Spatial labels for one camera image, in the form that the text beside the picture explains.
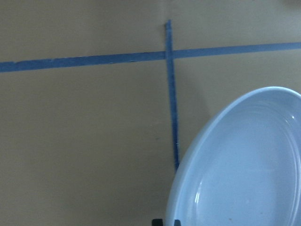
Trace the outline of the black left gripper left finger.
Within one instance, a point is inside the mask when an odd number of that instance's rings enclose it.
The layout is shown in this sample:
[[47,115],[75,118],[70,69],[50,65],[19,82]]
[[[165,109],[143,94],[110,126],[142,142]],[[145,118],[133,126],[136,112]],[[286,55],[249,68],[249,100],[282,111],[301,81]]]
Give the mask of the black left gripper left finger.
[[155,218],[151,221],[151,226],[163,226],[163,219],[161,218]]

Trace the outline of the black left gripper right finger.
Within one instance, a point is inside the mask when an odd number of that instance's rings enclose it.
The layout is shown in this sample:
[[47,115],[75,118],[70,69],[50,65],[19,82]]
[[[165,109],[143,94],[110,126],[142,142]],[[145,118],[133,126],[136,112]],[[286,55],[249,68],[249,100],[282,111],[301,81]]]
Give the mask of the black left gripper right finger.
[[174,220],[174,226],[181,226],[181,221],[178,219]]

